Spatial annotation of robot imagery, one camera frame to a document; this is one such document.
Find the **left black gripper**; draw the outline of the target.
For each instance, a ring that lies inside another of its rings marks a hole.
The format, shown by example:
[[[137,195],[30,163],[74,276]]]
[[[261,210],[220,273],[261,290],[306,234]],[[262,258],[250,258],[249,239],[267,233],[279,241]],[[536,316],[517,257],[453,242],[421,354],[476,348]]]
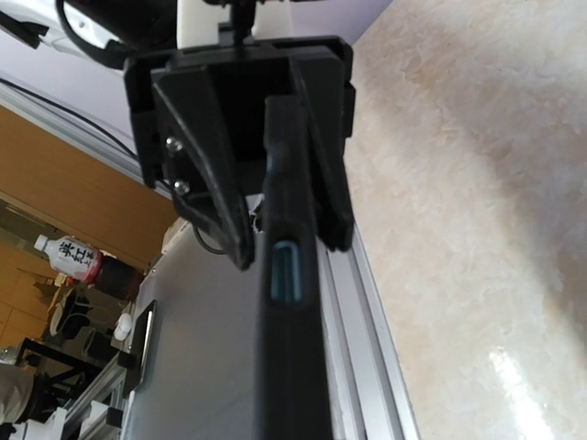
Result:
[[[290,59],[311,72],[308,91],[326,128],[327,149],[343,151],[352,135],[356,91],[353,50],[339,37],[277,38],[240,47],[156,51],[127,60],[125,86],[143,179],[167,176],[189,188],[173,192],[181,217],[213,238],[238,270],[254,260],[249,211],[238,175],[260,187],[265,100],[293,94]]]

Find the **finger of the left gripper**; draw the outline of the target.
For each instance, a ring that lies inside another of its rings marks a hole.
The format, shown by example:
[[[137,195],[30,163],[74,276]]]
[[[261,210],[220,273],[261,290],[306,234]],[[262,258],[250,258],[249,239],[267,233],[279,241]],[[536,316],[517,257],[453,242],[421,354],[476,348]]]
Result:
[[[344,65],[328,49],[300,49],[290,63],[309,123],[318,236],[327,248],[347,251],[353,237],[353,209],[343,160]]]

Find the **black phone case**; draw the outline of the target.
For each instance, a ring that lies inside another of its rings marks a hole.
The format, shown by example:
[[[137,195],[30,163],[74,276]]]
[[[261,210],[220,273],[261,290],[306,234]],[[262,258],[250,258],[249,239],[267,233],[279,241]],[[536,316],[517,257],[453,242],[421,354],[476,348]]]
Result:
[[[256,422],[260,439],[330,439],[316,220],[301,101],[266,101]]]

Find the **black phone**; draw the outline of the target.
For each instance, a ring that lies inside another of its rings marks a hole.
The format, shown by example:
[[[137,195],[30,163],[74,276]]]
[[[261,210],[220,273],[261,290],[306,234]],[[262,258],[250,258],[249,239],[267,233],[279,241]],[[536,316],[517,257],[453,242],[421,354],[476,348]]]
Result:
[[[293,241],[277,242],[271,251],[271,299],[292,305],[302,299],[299,247]]]

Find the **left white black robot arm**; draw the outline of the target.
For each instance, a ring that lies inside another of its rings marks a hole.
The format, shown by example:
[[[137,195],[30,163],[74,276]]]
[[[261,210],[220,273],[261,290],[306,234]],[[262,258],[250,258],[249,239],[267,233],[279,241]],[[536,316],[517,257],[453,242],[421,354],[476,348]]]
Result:
[[[247,198],[264,198],[268,248],[345,251],[354,215],[343,154],[353,52],[301,27],[306,1],[4,1],[1,27],[54,41],[124,78],[145,184],[239,269],[255,257]]]

